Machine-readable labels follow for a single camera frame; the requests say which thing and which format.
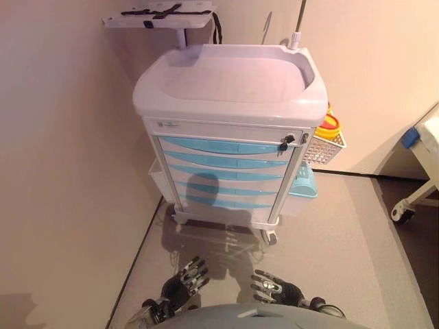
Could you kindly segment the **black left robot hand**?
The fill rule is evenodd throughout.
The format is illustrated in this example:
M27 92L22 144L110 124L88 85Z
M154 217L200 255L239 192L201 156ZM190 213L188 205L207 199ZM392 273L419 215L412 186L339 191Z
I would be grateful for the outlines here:
M161 299L165 300L173 311L177 311L209 283L208 271L204 259L199 256L192 258L164 283Z

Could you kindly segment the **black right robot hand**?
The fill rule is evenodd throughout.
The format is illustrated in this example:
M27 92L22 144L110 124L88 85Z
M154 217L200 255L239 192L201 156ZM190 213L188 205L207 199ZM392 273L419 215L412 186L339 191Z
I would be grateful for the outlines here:
M296 285L266 271L255 269L251 279L253 282L250 288L254 291L253 298L256 301L299 307L305 300L302 291Z

